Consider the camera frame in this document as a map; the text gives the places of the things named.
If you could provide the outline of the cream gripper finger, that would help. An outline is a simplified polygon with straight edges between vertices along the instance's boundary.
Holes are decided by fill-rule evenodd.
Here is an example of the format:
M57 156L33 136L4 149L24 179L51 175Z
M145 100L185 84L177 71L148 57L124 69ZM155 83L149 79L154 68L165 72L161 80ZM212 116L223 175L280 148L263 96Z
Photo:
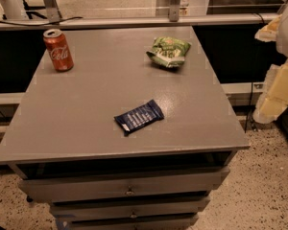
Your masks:
M259 124L275 121L288 107L288 60L281 66L272 65L264 80L253 119Z
M263 28L257 31L254 38L263 41L263 42L271 42L276 41L276 33L278 30L278 26L280 23L281 15L273 19L271 22L269 22L267 25L265 25Z

